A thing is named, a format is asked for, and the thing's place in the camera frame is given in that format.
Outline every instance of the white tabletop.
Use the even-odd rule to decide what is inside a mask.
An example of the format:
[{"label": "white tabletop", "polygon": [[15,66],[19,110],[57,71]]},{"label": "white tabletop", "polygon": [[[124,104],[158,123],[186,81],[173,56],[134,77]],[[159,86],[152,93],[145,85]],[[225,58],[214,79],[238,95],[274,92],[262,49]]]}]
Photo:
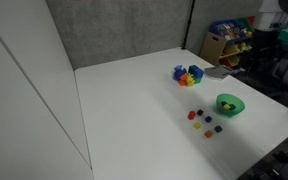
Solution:
[{"label": "white tabletop", "polygon": [[[180,64],[211,66],[175,48],[76,71],[95,180],[235,179],[288,137],[286,107],[233,77],[180,87],[172,79]],[[221,93],[241,98],[246,109],[218,115]],[[198,109],[213,121],[189,121]],[[216,125],[223,132],[206,139]]]}]

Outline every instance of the rainbow toy pieces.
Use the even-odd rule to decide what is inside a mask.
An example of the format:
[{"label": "rainbow toy pieces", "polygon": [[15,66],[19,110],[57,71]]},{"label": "rainbow toy pieces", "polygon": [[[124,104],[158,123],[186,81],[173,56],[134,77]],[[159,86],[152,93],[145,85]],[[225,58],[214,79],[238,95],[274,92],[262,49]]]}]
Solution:
[{"label": "rainbow toy pieces", "polygon": [[180,86],[192,87],[202,81],[203,75],[204,71],[196,65],[190,66],[188,72],[182,65],[178,65],[174,68],[173,78]]}]

